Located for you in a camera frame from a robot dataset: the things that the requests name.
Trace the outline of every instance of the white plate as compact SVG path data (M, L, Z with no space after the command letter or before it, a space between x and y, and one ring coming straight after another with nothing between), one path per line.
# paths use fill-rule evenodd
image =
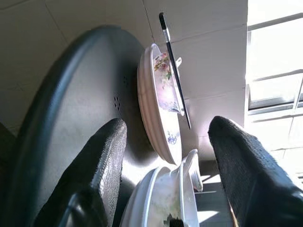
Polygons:
M182 146L178 114L159 107L153 73L153 58L160 54L156 44L146 48L137 71L138 99L147 136L159 156L179 165Z
M202 183L201 177L200 177L198 150L197 149L191 150L188 153L188 155L182 160L182 162L185 162L187 165L190 166L188 173L190 175L194 189L196 189L198 192L202 192L203 183Z
M189 170L192 157L171 171L151 170L137 184L124 210L121 227L163 227L169 214L185 226L198 227L196 199Z
M121 218L121 227L147 227L152 190L158 177L169 173L167 167L151 170L136 186Z

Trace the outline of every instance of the sunlight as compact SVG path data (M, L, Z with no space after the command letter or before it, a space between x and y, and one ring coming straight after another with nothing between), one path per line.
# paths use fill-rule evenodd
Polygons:
M205 184L205 183L220 183L220 182L221 182L220 175L217 174L217 175L207 179L206 181L203 181L203 184Z
M218 213L219 213L218 211L214 211L214 210L198 211L198 221L199 223L202 223Z
M201 178L201 181L203 181L203 180L207 179L208 177L210 177L210 175L203 175L200 178Z

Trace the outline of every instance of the black chopstick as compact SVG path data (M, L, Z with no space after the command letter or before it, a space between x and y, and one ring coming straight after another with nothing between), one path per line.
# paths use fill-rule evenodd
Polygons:
M190 124L187 108L186 108L186 105L185 105L185 102L184 102L183 93L182 93L182 89L181 89L179 74L178 74L174 54L172 52L172 48L171 48L171 44L170 44L169 30L166 26L165 19L164 19L164 13L159 14L159 20L160 20L160 24L161 24L161 27L162 27L162 30L163 30L163 33L164 33L167 50L169 52L169 58L170 58L170 61L171 61L172 69L174 70L177 86L178 86L179 93L180 93L181 100L182 100L182 104L183 104L183 107L184 107L184 113L185 113L185 116L186 116L187 124L188 124L189 129L191 129L191 124Z

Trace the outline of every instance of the plate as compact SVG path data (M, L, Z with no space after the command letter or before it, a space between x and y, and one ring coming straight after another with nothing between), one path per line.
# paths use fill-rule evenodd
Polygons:
M151 170L135 187L121 218L121 227L148 226L148 213L155 181L158 177L169 173L167 167Z
M184 116L181 95L168 54L161 53L153 59L153 73L159 106L167 111Z
M154 150L168 163L179 165L182 145L178 114L159 106L153 58L161 52L156 44L145 49L137 71L138 100L143 124Z
M186 163L186 165L190 166L189 168L189 175L192 180L192 184L194 189L198 192L203 191L203 183L200 178L200 168L198 162L198 150L193 149L191 150L188 155L182 160L182 162Z

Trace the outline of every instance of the white tile wall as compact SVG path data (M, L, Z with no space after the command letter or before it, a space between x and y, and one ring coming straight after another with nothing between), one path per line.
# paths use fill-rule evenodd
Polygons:
M271 156L277 161L280 162L283 159L285 150L273 150L269 152Z
M302 173L303 148L285 150L283 164L287 165L294 173Z
M12 128L30 103L22 87L41 82L66 42L40 0L0 11L0 29L0 121Z
M143 0L156 43L164 43L159 13L172 41L246 24L247 0Z
M188 129L186 119L182 117L179 121L182 134L189 135L194 133L199 137L208 136L209 124L217 115L224 116L243 126L244 93L244 89L241 89L219 96L187 100L186 104L192 129Z
M1 0L0 1L0 10L15 6L24 1L26 1L26 0Z
M179 117L183 155L193 148L198 148L200 159L214 159L214 152L208 138L209 124L215 116L220 115L243 126L244 93L245 90L241 89L220 96L186 101L192 129L188 129L185 117Z
M258 139L267 150L284 148L288 144L288 133L292 118L284 118L248 124L249 133L258 135Z
M200 158L214 158L207 130L215 115L243 125L247 0L3 0L3 8L0 121L15 133L66 43L96 26L116 24L143 46L155 40L165 50L160 11L183 60L181 85L193 125L189 131L179 119L183 153L199 148Z
M105 24L106 9L102 0L46 0L46 5L68 42Z
M153 42L141 0L46 0L46 4L68 42L104 24L121 26L143 46Z
M142 0L106 0L106 23L120 25L147 47L153 43L152 32Z
M199 35L173 44L185 98L224 94L245 87L246 26Z
M303 147L303 116L295 117L289 133L289 143L294 147Z

